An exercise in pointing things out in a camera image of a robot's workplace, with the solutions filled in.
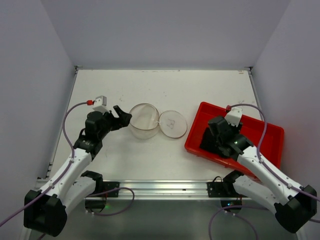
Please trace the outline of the black bra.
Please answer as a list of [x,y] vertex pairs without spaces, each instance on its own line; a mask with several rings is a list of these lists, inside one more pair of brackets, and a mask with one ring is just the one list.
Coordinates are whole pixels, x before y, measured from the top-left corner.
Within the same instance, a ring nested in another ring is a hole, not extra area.
[[211,132],[209,127],[205,129],[199,147],[209,153],[220,154],[218,138]]

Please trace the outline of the white mesh laundry bag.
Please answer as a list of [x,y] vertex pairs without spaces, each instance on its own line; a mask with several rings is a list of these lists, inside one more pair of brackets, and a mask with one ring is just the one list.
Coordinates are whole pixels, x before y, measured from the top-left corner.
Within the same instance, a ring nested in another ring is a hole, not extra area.
[[147,140],[162,132],[171,139],[183,137],[188,130],[185,117],[175,111],[166,110],[162,113],[149,103],[135,105],[129,112],[132,117],[129,128],[134,137]]

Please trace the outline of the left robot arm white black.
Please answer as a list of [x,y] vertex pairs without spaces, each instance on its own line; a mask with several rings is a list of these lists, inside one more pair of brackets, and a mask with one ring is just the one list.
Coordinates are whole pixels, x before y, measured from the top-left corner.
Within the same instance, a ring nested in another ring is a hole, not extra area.
[[66,225],[68,215],[86,197],[114,197],[122,189],[118,182],[105,188],[103,176],[88,171],[111,131],[129,125],[132,115],[113,107],[109,110],[90,112],[85,127],[71,145],[71,154],[56,174],[39,190],[30,190],[24,197],[23,225],[25,228],[52,237],[58,236]]

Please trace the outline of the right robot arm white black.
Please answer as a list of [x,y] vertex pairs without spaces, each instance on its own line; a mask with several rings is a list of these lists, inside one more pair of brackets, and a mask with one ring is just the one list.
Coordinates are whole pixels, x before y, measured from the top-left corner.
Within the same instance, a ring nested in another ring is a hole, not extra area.
[[251,198],[272,212],[278,223],[288,232],[296,233],[317,213],[317,191],[310,185],[286,176],[265,158],[258,148],[240,133],[240,124],[233,124],[218,116],[208,121],[214,148],[250,170],[259,180],[256,183],[239,171],[229,174],[223,183],[227,196],[237,193]]

